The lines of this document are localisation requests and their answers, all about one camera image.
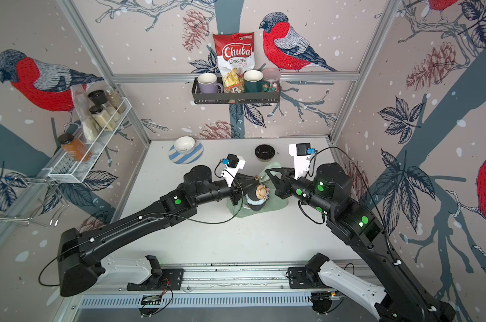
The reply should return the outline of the dark plush doll keychain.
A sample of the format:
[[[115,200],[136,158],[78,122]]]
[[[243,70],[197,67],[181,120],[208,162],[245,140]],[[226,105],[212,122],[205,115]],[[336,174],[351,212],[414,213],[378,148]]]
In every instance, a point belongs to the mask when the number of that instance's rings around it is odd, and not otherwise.
[[[264,184],[259,184],[253,188],[246,195],[248,208],[252,211],[260,211],[269,199],[269,191],[270,189]]]

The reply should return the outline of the green corduroy bag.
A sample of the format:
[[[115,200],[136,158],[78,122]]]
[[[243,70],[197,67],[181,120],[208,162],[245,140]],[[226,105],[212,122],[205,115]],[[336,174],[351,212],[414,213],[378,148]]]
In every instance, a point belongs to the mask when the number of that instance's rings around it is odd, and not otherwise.
[[[244,195],[244,198],[233,205],[230,200],[227,202],[227,208],[232,215],[236,217],[248,217],[257,213],[278,211],[288,205],[286,199],[281,199],[275,195],[275,186],[265,170],[281,168],[280,162],[271,162],[267,164],[264,170],[258,175],[259,185]]]

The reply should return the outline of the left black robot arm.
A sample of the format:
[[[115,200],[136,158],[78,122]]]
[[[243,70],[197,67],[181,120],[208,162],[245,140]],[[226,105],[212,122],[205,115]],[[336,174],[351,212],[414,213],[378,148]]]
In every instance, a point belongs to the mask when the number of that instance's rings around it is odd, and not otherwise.
[[[88,232],[75,228],[63,232],[57,256],[60,295],[71,297],[91,288],[105,273],[101,260],[110,253],[190,219],[202,204],[228,198],[237,205],[259,184],[256,177],[245,174],[229,178],[232,183],[224,179],[213,181],[211,169],[198,165],[184,175],[184,181],[175,190],[133,215]]]

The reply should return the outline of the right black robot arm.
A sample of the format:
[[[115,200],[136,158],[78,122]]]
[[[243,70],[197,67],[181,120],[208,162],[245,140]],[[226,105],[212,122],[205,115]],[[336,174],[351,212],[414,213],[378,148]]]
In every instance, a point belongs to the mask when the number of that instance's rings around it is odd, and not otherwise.
[[[379,321],[453,321],[456,312],[431,296],[389,244],[380,220],[350,197],[352,180],[337,163],[323,164],[315,178],[296,177],[292,168],[266,170],[276,196],[295,197],[321,213],[331,232],[357,253],[380,285],[362,280],[321,253],[303,267],[290,268],[291,288],[330,287]]]

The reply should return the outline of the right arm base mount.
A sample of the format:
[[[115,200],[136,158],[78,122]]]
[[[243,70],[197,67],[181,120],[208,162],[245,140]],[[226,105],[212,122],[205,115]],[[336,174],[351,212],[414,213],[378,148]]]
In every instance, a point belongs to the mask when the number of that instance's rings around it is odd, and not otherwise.
[[[321,267],[326,263],[334,264],[334,261],[321,253],[316,253],[306,265],[289,267],[285,273],[289,287],[291,289],[336,289],[326,284],[320,277]]]

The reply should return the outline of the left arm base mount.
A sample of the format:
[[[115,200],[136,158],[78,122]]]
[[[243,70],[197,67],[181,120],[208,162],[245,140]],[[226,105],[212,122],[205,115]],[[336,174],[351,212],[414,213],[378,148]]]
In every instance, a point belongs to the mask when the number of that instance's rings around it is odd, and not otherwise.
[[[179,291],[181,289],[185,269],[162,268],[157,257],[147,255],[145,258],[150,263],[150,276],[139,284],[128,283],[127,291],[163,291],[165,288]]]

